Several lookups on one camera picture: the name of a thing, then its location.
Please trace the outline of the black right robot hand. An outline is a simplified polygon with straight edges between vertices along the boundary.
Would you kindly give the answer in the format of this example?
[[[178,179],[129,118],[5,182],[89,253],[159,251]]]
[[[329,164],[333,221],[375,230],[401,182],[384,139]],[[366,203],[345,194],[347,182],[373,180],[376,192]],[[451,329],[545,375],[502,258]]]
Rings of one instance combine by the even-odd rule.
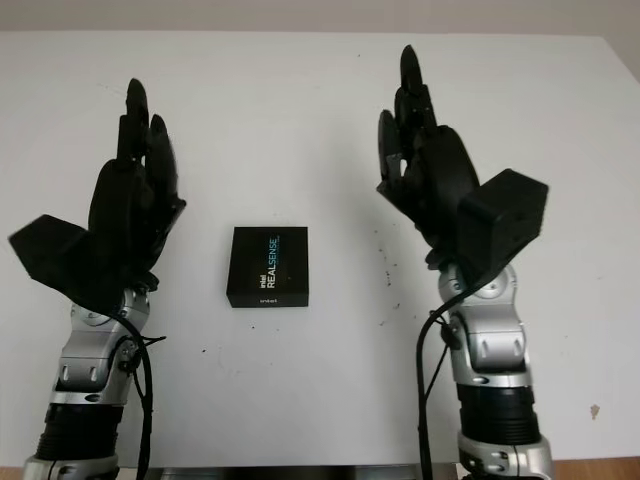
[[[479,180],[460,136],[437,123],[410,45],[400,58],[394,110],[379,116],[378,154],[378,193],[421,233],[431,248],[426,257],[430,269],[451,262],[456,254],[458,205]]]

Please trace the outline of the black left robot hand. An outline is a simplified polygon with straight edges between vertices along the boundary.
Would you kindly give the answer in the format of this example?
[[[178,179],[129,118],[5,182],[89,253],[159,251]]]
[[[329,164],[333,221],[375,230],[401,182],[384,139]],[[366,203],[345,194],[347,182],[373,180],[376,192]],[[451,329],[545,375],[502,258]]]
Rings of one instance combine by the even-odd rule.
[[[133,78],[116,157],[100,170],[88,218],[89,231],[109,250],[115,277],[126,288],[158,288],[152,269],[185,208],[166,124],[149,113],[146,90]]]

